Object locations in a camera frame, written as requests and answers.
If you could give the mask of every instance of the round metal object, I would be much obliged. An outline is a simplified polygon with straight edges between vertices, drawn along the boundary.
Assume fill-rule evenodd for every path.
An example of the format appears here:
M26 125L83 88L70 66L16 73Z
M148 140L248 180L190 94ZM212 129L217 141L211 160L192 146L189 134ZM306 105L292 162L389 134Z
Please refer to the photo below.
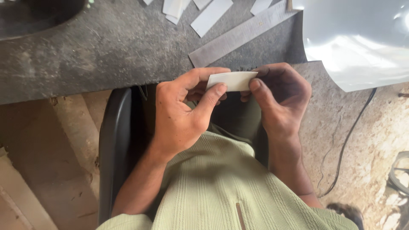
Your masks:
M397 189L399 189L401 192L405 193L406 195L409 195L409 188L405 185L403 185L398 178L396 178L395 171L403 171L407 174L409 174L409 169L405 168L399 168L396 167L398 163L405 159L409 158L409 151L405 152L400 152L397 156L395 161L392 164L391 170L389 172L389 182L391 182L394 186L396 186Z
M0 41L59 25L84 5L85 0L0 0Z

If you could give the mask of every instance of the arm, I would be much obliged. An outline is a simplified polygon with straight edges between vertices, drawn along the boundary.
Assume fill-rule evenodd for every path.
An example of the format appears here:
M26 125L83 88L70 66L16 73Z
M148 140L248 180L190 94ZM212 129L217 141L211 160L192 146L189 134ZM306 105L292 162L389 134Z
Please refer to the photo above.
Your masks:
M286 63L255 69L251 93L262 112L268 136L269 170L310 207L322 208L302 162L298 137L301 119L311 97L311 85ZM247 101L250 92L242 92Z
M156 87L155 134L147 151L122 185L112 209L120 214L142 214L157 196L166 164L179 152L190 148L206 131L210 115L219 100L226 99L227 87L219 83L204 94L199 84L209 75L229 72L226 68L193 69L174 81ZM195 109L184 101L200 100Z
M282 155L296 157L287 162ZM304 168L298 135L280 142L269 138L269 170L309 207L323 208Z
M159 192L167 164L161 159L160 152L156 146L148 147L122 185L112 208L112 217L122 213L141 214L148 209Z

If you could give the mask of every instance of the dark pants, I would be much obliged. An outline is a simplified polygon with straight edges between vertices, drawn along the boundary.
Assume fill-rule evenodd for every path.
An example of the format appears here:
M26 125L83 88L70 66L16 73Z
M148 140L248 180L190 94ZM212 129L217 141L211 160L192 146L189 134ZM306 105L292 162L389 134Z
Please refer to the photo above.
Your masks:
M261 125L261 109L254 97L240 100L240 92L228 92L227 99L216 106L210 118L210 132L251 145L256 159L268 166L267 134Z

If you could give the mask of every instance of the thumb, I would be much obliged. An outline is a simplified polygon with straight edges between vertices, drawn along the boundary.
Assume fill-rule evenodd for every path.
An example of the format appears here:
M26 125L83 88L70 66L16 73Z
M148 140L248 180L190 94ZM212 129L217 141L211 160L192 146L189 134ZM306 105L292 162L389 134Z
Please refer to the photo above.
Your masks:
M249 88L262 111L270 110L279 105L274 99L271 90L261 79L252 79L249 83Z
M195 113L200 114L202 118L209 119L213 112L213 108L221 96L227 91L227 85L225 83L219 83L211 87L202 96L199 104L193 110Z

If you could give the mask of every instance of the forearm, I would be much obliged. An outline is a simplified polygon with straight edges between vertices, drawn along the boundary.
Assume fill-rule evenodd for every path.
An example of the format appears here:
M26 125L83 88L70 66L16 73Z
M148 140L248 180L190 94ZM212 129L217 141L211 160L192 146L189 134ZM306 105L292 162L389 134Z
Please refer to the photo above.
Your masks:
M150 146L122 185L112 209L112 216L141 214L149 208L159 192L167 161Z
M298 135L269 138L269 170L310 207L322 207L302 162Z

